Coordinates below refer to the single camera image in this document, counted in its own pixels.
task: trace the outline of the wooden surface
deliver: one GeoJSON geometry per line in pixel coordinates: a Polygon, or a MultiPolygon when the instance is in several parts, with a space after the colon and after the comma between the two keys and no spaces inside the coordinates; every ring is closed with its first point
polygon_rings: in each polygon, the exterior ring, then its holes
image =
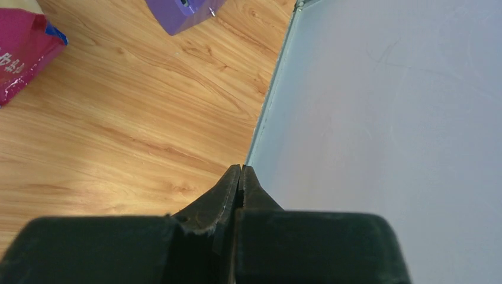
{"type": "Polygon", "coordinates": [[[37,216],[176,212],[243,163],[294,2],[171,37],[143,0],[39,0],[70,44],[0,109],[0,255],[37,216]]]}

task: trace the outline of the snack bag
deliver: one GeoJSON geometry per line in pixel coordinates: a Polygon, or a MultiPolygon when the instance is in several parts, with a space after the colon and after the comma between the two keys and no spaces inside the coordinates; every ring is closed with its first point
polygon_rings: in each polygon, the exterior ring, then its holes
{"type": "Polygon", "coordinates": [[[67,44],[36,0],[0,0],[0,107],[67,44]]]}

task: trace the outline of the wooden table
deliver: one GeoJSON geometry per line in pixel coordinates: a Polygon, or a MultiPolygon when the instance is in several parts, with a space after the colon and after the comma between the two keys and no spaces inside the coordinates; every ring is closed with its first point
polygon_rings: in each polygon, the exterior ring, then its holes
{"type": "Polygon", "coordinates": [[[70,44],[0,110],[0,256],[37,216],[176,212],[243,163],[294,2],[171,37],[144,1],[39,0],[70,44]]]}

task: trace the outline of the wood floor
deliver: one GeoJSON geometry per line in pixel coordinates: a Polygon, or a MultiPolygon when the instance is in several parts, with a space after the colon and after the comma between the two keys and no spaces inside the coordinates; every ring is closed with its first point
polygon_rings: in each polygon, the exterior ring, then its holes
{"type": "Polygon", "coordinates": [[[142,0],[39,0],[70,44],[0,109],[0,256],[32,218],[176,212],[243,163],[294,2],[171,37],[142,0]]]}

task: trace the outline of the purple box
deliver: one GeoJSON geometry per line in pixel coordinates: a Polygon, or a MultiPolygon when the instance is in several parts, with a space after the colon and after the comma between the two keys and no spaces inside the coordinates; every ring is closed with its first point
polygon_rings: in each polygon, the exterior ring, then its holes
{"type": "Polygon", "coordinates": [[[186,30],[189,27],[210,17],[226,0],[146,0],[157,21],[170,35],[186,30]]]}

